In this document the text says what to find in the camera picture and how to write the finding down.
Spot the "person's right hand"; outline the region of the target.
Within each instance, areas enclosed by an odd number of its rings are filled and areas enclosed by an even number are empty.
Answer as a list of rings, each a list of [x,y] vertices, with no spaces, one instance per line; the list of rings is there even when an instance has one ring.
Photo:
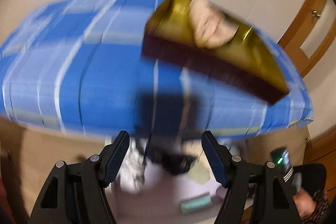
[[[307,217],[315,211],[316,202],[303,188],[293,196],[294,203],[297,207],[300,218]]]

